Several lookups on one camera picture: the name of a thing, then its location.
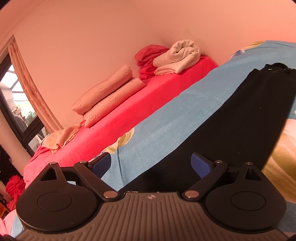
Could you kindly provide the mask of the black pants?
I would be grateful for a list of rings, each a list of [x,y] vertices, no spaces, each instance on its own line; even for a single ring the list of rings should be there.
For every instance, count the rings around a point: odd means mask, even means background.
[[[210,161],[263,168],[295,99],[295,70],[282,63],[252,70],[230,98],[177,149],[121,192],[183,193],[200,180],[191,166],[198,153]]]

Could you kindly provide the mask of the red bedsheet bed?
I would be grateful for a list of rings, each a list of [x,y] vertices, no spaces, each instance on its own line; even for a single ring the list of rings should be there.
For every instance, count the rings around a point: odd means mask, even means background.
[[[180,74],[165,74],[147,80],[146,87],[92,127],[82,127],[76,136],[57,152],[52,153],[45,147],[38,148],[24,168],[25,184],[29,186],[50,162],[69,167],[79,161],[91,160],[216,67],[217,64],[210,57],[202,56],[197,64]]]

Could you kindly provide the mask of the blue floral bedsheet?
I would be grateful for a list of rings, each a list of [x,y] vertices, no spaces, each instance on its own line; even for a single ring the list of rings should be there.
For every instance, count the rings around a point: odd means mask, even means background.
[[[121,192],[177,149],[252,70],[274,63],[295,70],[295,43],[266,41],[237,52],[106,147],[96,157],[111,155],[101,180],[117,200],[88,188],[78,162],[50,162],[20,197],[2,240],[295,240],[295,99],[263,168],[228,165],[199,201],[179,192]]]

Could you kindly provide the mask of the peach towel on bed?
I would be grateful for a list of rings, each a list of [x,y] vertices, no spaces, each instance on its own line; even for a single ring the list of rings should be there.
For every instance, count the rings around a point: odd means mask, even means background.
[[[79,132],[81,124],[69,126],[48,135],[42,143],[42,147],[48,148],[52,153],[65,147]]]

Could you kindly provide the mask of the pink patterned curtain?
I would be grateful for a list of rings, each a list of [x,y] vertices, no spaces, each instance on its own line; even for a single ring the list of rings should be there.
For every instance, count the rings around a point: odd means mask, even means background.
[[[27,66],[25,65],[15,37],[12,37],[8,42],[8,51],[11,63],[14,67],[16,75],[18,76],[21,86],[41,122],[50,133],[61,130],[63,128],[62,125],[44,101],[29,73],[29,70],[27,69]]]

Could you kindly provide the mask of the upper pink pillow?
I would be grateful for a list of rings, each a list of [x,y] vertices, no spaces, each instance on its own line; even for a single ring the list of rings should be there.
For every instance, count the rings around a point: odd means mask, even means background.
[[[132,78],[132,70],[128,65],[123,65],[117,69],[106,80],[96,84],[91,89],[87,90],[73,104],[72,110],[79,115],[84,115],[102,99],[119,89],[128,80]]]

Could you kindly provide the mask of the pink pillow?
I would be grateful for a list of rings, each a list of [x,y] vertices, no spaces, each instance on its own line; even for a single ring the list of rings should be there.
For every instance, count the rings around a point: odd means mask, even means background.
[[[83,116],[85,127],[90,128],[95,125],[107,114],[111,113],[119,105],[144,87],[146,87],[146,84],[138,78],[133,78],[124,84],[118,90],[95,104],[95,106]]]
[[[132,78],[132,70],[128,65],[123,65],[117,69],[106,80],[96,84],[91,89],[87,90],[73,104],[72,110],[79,115],[84,115],[102,99],[119,89],[128,80]]]

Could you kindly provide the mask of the red blanket pile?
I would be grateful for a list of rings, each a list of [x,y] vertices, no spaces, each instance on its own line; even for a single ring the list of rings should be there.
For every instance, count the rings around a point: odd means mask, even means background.
[[[13,211],[16,208],[16,203],[20,196],[23,194],[24,190],[25,182],[23,178],[15,175],[9,179],[6,185],[6,192],[11,197],[11,200],[7,203],[7,208],[10,211]]]

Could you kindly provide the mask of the dark framed window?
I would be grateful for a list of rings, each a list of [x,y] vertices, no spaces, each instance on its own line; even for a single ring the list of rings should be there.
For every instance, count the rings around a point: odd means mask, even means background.
[[[18,141],[33,156],[49,132],[25,94],[9,55],[1,61],[1,112]]]

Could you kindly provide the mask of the lower pink pillow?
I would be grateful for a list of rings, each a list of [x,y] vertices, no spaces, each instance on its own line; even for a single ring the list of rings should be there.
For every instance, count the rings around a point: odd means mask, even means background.
[[[85,127],[90,128],[95,125],[107,114],[111,113],[119,105],[144,87],[146,87],[146,84],[138,78],[133,78],[124,84],[118,90],[95,104],[95,106],[83,116]]]

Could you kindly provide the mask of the rolled cream blanket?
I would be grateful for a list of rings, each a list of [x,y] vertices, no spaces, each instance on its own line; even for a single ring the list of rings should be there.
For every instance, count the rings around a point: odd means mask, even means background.
[[[201,50],[194,41],[177,41],[168,51],[153,60],[152,64],[156,68],[154,75],[179,74],[195,65],[200,60],[200,56]]]

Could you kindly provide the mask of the folded red blanket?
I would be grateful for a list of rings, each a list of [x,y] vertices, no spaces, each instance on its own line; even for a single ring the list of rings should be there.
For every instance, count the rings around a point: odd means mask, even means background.
[[[153,60],[161,54],[168,51],[168,48],[162,45],[148,45],[138,51],[134,58],[139,67],[139,78],[141,80],[148,80],[154,77],[156,67],[153,66]]]

